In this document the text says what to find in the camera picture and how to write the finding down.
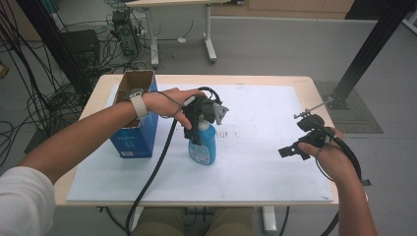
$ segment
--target black metal pole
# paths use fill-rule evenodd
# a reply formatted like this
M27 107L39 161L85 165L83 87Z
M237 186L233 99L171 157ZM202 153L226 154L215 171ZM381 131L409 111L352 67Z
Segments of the black metal pole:
M415 0L390 0L387 9L356 54L349 68L330 95L333 101L328 103L330 109L347 109L347 96L365 74L368 67L388 42L389 38L401 24Z
M80 70L74 56L70 53L61 37L61 31L55 25L40 0L17 0L43 43L67 76L74 90L80 97L80 104L85 105L92 93L92 84Z

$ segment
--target blue bottle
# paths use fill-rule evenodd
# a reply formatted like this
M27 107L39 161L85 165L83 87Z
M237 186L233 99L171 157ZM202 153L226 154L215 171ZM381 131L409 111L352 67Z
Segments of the blue bottle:
M215 128L209 121L201 119L197 134L202 145L194 145L189 141L188 153L199 164L211 165L215 160Z

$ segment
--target khaki pants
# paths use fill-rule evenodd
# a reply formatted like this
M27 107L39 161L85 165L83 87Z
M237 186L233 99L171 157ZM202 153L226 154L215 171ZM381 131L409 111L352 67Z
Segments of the khaki pants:
M251 236L252 207L219 208L205 236ZM184 210L180 207L145 207L134 236L184 236Z

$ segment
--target cardboard box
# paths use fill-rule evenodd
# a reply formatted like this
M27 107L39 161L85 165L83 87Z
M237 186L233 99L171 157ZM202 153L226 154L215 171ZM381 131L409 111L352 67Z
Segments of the cardboard box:
M153 71L129 71L123 75L114 103L123 101L123 94L133 88L145 92L157 90ZM158 115L150 112L142 120L134 120L116 134L110 141L123 158L152 157Z

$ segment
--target wristwatch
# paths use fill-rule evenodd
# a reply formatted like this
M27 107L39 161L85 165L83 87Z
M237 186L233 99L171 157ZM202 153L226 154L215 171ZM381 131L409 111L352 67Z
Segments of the wristwatch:
M143 88L132 88L128 92L123 95L124 100L131 100L133 106L135 107L136 115L138 120L144 118L149 113L147 111L147 107L145 106L144 100L142 99L142 95L144 94Z

